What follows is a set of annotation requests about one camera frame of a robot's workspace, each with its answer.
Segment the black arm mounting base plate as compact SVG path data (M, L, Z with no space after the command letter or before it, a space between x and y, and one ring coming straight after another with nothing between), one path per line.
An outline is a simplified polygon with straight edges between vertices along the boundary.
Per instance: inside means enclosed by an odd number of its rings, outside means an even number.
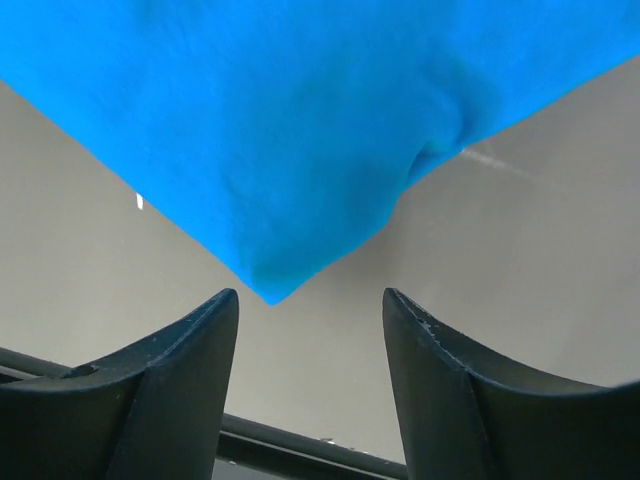
M342 447L224 414L216 458L283 479L406 479L407 467Z

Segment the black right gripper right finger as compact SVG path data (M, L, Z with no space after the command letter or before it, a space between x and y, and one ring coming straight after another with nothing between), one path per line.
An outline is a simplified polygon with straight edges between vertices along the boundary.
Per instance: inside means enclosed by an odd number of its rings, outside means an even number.
M635 479L639 386L543 372L445 325L395 289L383 326L413 479Z

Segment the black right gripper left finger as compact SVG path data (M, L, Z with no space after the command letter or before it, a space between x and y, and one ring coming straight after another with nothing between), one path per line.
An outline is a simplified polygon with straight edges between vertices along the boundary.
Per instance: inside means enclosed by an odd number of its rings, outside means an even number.
M2 478L211 478L238 323L225 289L100 359L2 384Z

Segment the blue t shirt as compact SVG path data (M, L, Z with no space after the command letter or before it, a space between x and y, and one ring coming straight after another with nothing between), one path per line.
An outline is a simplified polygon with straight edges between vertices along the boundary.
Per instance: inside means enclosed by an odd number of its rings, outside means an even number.
M635 1L5 1L1 78L276 304L639 52Z

